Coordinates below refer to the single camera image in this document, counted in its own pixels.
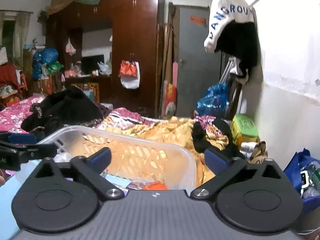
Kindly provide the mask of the white plastic basket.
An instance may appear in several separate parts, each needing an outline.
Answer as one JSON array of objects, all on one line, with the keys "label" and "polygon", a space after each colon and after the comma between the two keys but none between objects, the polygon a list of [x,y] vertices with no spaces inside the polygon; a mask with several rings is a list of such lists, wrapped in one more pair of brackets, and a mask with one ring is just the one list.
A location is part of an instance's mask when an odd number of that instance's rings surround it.
[{"label": "white plastic basket", "polygon": [[111,150],[105,172],[143,183],[163,182],[171,190],[191,192],[196,187],[196,164],[188,150],[173,144],[129,137],[85,126],[62,128],[41,144],[57,146],[56,161],[89,157],[104,147]]}]

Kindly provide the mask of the orange bottle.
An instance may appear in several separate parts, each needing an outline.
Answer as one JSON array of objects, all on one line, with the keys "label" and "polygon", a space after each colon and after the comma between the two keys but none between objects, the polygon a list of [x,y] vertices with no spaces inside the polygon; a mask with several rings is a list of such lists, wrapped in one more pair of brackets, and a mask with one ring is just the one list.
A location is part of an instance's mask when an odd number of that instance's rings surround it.
[{"label": "orange bottle", "polygon": [[161,181],[147,183],[142,187],[142,190],[149,190],[149,191],[167,191],[168,189],[169,188]]}]

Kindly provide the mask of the purple zip bag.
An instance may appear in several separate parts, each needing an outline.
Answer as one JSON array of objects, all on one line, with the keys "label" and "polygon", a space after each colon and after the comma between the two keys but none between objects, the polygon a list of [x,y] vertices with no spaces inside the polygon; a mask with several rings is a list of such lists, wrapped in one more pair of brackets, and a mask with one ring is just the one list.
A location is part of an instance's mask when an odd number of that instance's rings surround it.
[{"label": "purple zip bag", "polygon": [[141,181],[130,180],[106,172],[103,172],[101,176],[113,185],[125,190],[142,190],[146,186],[146,184]]}]

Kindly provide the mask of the pink floral blanket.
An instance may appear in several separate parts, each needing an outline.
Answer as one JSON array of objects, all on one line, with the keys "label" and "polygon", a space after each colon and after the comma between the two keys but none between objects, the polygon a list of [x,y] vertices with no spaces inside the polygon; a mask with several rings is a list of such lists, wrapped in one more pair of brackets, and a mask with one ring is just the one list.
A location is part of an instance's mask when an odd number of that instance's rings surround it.
[{"label": "pink floral blanket", "polygon": [[44,96],[31,96],[27,99],[14,103],[1,111],[0,129],[1,131],[12,133],[27,133],[21,129],[24,119],[31,115],[30,108],[34,103],[41,103]]}]

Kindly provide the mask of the green yellow box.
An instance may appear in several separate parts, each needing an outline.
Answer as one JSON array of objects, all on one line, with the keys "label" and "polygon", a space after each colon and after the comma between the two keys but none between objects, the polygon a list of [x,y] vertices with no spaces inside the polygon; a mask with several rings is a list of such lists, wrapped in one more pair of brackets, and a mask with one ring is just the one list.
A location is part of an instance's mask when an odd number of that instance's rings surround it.
[{"label": "green yellow box", "polygon": [[259,133],[253,119],[246,114],[237,113],[231,123],[233,142],[240,147],[243,142],[259,142]]}]

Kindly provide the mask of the black clothes pile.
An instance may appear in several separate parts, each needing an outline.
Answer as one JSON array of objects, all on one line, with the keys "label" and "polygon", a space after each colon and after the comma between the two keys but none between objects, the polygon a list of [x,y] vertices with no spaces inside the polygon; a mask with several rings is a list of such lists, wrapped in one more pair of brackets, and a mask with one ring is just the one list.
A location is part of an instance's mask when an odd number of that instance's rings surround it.
[{"label": "black clothes pile", "polygon": [[40,103],[32,104],[31,115],[21,129],[42,140],[67,126],[93,127],[104,119],[101,109],[75,86],[53,93]]}]

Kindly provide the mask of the blue plastic bag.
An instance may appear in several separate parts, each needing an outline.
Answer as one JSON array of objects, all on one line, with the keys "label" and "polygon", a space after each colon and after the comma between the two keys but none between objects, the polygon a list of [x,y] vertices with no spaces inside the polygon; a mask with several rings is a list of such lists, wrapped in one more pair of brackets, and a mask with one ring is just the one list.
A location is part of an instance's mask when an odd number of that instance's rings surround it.
[{"label": "blue plastic bag", "polygon": [[228,94],[228,83],[217,83],[210,86],[204,96],[196,103],[196,113],[199,116],[211,115],[224,118],[229,108]]}]

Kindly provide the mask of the blue shopping bag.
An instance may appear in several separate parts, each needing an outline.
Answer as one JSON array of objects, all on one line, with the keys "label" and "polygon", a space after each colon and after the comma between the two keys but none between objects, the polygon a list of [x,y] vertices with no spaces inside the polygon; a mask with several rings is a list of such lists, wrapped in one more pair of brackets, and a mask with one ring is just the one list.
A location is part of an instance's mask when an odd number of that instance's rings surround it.
[{"label": "blue shopping bag", "polygon": [[296,152],[284,169],[287,178],[299,193],[303,202],[303,213],[319,207],[319,160],[303,149]]}]

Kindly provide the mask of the blue bags stack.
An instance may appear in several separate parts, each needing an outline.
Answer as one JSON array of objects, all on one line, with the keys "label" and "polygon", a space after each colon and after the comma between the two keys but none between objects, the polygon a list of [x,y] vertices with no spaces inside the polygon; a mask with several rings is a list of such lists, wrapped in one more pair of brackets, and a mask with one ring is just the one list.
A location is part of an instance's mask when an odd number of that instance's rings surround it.
[{"label": "blue bags stack", "polygon": [[57,73],[63,67],[58,62],[58,51],[54,48],[45,48],[37,51],[33,55],[32,74],[31,78],[37,81],[48,77],[50,74]]}]

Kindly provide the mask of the red gift bag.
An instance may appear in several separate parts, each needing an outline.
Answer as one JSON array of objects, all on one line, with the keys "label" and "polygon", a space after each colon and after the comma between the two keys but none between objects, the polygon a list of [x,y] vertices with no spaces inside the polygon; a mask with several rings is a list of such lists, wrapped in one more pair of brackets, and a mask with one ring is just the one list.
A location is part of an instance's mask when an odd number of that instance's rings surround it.
[{"label": "red gift bag", "polygon": [[161,108],[161,117],[163,119],[167,119],[171,116],[174,116],[176,112],[176,99],[177,88],[173,84],[170,84],[167,80],[165,80]]}]

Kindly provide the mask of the orange hanging bag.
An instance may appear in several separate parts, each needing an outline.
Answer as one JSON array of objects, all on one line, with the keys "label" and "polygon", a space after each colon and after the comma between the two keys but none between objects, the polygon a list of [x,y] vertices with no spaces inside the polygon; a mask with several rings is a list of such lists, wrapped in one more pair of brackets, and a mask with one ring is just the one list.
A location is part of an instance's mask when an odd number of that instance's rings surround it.
[{"label": "orange hanging bag", "polygon": [[140,67],[136,61],[122,61],[120,64],[119,78],[121,85],[126,89],[140,87]]}]

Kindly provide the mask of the pink roll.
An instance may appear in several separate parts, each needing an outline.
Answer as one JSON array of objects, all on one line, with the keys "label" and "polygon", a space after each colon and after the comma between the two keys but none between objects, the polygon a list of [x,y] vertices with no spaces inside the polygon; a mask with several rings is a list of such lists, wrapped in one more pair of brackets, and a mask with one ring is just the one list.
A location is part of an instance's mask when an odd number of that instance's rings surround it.
[{"label": "pink roll", "polygon": [[174,62],[172,64],[172,85],[177,87],[178,80],[178,63]]}]

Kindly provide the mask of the beige curtains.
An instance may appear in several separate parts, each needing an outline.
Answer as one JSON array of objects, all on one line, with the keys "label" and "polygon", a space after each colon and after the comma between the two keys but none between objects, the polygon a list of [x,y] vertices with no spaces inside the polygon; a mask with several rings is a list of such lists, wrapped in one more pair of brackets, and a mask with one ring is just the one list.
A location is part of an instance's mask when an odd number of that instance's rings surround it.
[{"label": "beige curtains", "polygon": [[13,35],[13,59],[18,62],[20,68],[23,67],[23,50],[27,41],[31,12],[27,11],[6,11],[1,10],[1,47],[3,46],[3,25],[5,17],[13,13],[15,16],[15,27]]}]

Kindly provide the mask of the dark red wardrobe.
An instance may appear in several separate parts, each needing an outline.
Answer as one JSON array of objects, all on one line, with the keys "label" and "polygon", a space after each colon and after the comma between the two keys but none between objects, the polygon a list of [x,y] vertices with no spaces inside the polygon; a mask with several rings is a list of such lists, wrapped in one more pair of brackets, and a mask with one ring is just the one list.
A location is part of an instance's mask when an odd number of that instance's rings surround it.
[{"label": "dark red wardrobe", "polygon": [[[87,45],[84,33],[98,31],[101,41],[112,42],[111,76],[71,77],[67,83],[97,82],[100,102],[155,117],[161,84],[163,14],[164,0],[100,0],[98,5],[72,2],[48,17],[46,45],[58,51],[58,61],[69,69],[82,58]],[[112,29],[112,33],[102,33],[104,28]],[[137,89],[121,85],[122,61],[139,63]]]}]

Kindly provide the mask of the white hanging shirt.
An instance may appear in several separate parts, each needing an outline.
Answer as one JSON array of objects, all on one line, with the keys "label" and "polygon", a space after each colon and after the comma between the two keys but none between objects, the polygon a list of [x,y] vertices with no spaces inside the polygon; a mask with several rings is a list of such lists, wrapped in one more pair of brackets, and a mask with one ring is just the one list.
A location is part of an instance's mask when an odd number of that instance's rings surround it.
[{"label": "white hanging shirt", "polygon": [[223,29],[230,22],[254,22],[254,16],[245,0],[212,0],[209,14],[208,36],[204,41],[207,53],[216,50]]}]

